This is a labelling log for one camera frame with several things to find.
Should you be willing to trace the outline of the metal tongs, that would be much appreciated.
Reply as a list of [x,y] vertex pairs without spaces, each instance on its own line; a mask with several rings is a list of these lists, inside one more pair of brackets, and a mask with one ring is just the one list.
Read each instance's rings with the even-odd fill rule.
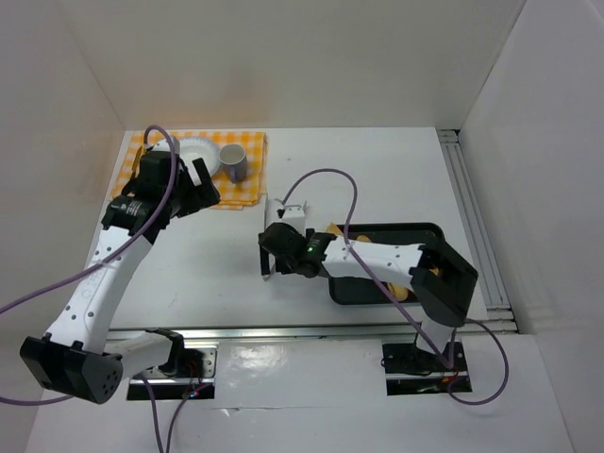
[[258,237],[260,274],[264,280],[276,273],[294,273],[306,241],[306,210],[306,202],[266,199],[264,230]]

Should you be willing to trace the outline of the long bread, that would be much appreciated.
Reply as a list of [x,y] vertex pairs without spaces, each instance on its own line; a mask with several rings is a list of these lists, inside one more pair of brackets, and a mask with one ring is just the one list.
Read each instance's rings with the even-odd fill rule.
[[344,235],[344,232],[336,224],[333,224],[333,223],[328,225],[327,233],[334,234],[336,236]]

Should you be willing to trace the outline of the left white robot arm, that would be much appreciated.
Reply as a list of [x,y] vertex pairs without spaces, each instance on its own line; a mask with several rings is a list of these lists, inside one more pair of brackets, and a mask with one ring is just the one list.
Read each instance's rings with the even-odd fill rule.
[[175,218],[220,200],[203,159],[185,161],[168,151],[149,151],[139,172],[108,204],[88,275],[63,312],[40,338],[26,337],[20,357],[45,389],[95,404],[107,402],[120,382],[149,368],[172,377],[194,355],[182,335],[149,328],[108,345],[113,316],[137,268]]

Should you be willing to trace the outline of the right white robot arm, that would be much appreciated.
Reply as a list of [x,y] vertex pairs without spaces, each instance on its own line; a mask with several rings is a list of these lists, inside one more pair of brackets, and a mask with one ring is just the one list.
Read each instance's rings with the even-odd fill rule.
[[[478,271],[446,241],[392,245],[364,243],[325,232],[309,237],[293,226],[272,223],[259,234],[264,260],[275,258],[276,271],[307,278],[365,278],[382,290],[417,332],[415,347],[454,368],[447,344],[465,324],[478,281]],[[420,323],[386,285],[393,283],[415,294],[424,317]]]

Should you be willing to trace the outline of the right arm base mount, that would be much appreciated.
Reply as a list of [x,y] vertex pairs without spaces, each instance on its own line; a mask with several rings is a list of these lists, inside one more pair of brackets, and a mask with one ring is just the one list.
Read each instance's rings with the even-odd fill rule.
[[450,350],[453,351],[452,369],[414,344],[383,344],[380,364],[385,372],[387,395],[446,394],[451,382],[454,393],[471,393],[472,384],[462,343],[449,343],[445,347],[448,359]]

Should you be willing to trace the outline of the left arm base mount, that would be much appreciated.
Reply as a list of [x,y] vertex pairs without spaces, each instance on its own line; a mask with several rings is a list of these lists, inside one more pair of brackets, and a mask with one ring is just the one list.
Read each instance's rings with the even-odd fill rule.
[[215,397],[217,359],[217,344],[190,344],[173,375],[166,375],[159,368],[147,368],[142,376],[158,401],[178,401],[185,396],[211,400]]

